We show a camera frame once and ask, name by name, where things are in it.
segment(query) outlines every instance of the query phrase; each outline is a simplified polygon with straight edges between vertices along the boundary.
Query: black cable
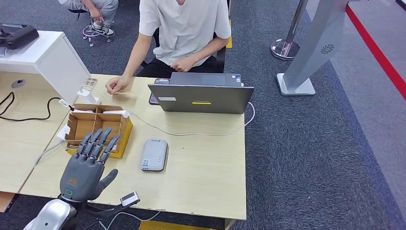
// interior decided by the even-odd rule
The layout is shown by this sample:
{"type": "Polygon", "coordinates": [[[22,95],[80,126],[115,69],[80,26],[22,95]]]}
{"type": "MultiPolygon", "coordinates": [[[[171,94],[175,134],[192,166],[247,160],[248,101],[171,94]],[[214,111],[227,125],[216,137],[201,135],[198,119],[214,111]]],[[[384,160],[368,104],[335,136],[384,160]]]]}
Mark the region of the black cable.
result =
{"type": "Polygon", "coordinates": [[[30,117],[30,118],[25,118],[25,119],[11,119],[11,118],[2,117],[1,115],[3,115],[3,114],[9,109],[9,107],[13,104],[13,102],[14,102],[14,100],[15,100],[14,92],[9,93],[9,95],[7,95],[7,97],[4,98],[4,100],[0,102],[0,106],[1,106],[7,99],[9,99],[10,96],[12,96],[12,99],[11,99],[10,103],[6,106],[6,108],[4,109],[4,111],[0,113],[0,118],[1,118],[1,119],[4,119],[4,120],[7,120],[7,121],[30,121],[30,120],[41,120],[41,121],[42,121],[42,120],[47,120],[47,119],[49,119],[49,118],[51,117],[51,110],[50,110],[50,108],[49,108],[49,104],[51,103],[51,101],[52,101],[52,100],[55,100],[55,99],[61,100],[60,97],[53,97],[53,98],[51,98],[51,99],[48,100],[48,103],[46,104],[46,108],[47,108],[47,110],[48,110],[48,116],[45,117],[45,118],[30,117]]]}

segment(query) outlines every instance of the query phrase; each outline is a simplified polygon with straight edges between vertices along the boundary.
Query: floor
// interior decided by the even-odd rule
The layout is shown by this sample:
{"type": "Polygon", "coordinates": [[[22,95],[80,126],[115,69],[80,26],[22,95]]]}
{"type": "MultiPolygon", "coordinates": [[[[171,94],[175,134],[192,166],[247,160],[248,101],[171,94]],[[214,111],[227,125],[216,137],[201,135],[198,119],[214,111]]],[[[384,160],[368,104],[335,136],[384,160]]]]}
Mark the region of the floor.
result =
{"type": "MultiPolygon", "coordinates": [[[[99,39],[94,47],[80,35],[87,19],[76,21],[56,0],[37,0],[28,7],[25,1],[2,0],[1,4],[7,10],[0,14],[0,22],[63,31],[90,72],[123,72],[137,35],[139,1],[120,1],[114,40],[99,39]]],[[[241,73],[245,85],[256,88],[251,102],[257,110],[257,117],[246,127],[248,217],[232,229],[404,230],[405,101],[348,20],[341,51],[312,77],[316,95],[281,96],[275,76],[289,62],[274,58],[269,47],[286,36],[297,4],[298,0],[235,0],[231,6],[233,47],[226,52],[225,71],[241,73]]],[[[350,5],[406,76],[405,46],[396,36],[383,36],[382,30],[405,34],[404,24],[392,23],[404,21],[405,12],[389,0],[350,5]]],[[[317,0],[309,1],[298,28],[298,43],[306,35],[316,6],[317,0]]],[[[0,230],[22,229],[47,201],[19,196],[9,213],[0,213],[0,230]]],[[[154,214],[132,212],[142,218],[154,214]]],[[[222,229],[224,223],[167,212],[155,220],[213,229],[222,229]]],[[[93,221],[81,217],[80,229],[93,221]]],[[[138,226],[139,221],[119,217],[111,229],[138,226]]]]}
{"type": "MultiPolygon", "coordinates": [[[[316,12],[318,0],[307,11],[316,12]]],[[[395,1],[352,2],[350,7],[374,41],[406,80],[406,11],[395,1]]],[[[352,109],[384,177],[406,216],[406,103],[346,18],[343,46],[331,59],[352,109]]]]}

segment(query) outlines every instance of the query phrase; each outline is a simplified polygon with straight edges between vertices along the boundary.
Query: power bank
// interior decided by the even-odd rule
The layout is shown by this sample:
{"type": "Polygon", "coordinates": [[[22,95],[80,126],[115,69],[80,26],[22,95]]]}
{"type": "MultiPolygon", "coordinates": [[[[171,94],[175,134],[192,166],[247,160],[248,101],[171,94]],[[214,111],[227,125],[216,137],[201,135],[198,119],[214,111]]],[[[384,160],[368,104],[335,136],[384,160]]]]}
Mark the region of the power bank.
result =
{"type": "Polygon", "coordinates": [[[163,139],[149,139],[145,142],[141,158],[141,170],[160,172],[164,170],[168,143],[163,139]]]}

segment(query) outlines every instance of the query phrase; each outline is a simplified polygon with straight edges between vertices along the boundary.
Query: white t-shirt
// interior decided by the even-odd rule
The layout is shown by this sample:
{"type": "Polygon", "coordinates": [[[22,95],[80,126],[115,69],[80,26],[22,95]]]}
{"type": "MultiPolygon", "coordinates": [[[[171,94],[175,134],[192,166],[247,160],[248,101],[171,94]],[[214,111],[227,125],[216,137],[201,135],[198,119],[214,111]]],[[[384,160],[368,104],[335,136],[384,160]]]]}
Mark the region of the white t-shirt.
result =
{"type": "Polygon", "coordinates": [[[214,32],[223,39],[231,36],[226,0],[186,0],[183,5],[176,0],[141,0],[139,10],[139,32],[152,36],[159,28],[160,46],[154,54],[169,66],[203,49],[214,32]]]}

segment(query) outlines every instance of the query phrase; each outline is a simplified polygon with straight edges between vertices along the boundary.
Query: robotic arm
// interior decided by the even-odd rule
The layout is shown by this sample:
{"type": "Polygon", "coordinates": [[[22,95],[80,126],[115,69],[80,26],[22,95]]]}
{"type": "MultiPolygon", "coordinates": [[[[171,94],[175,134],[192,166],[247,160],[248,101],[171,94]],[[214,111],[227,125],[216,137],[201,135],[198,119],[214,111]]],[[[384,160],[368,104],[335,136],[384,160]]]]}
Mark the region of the robotic arm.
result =
{"type": "Polygon", "coordinates": [[[62,175],[59,184],[61,194],[57,199],[49,201],[24,230],[74,230],[79,213],[105,219],[140,201],[137,193],[132,192],[120,198],[121,204],[109,210],[102,210],[88,204],[88,200],[98,198],[118,174],[118,170],[113,169],[100,180],[104,164],[119,138],[118,135],[113,136],[103,150],[111,130],[110,127],[104,131],[99,129],[94,134],[90,132],[83,138],[62,175]]]}

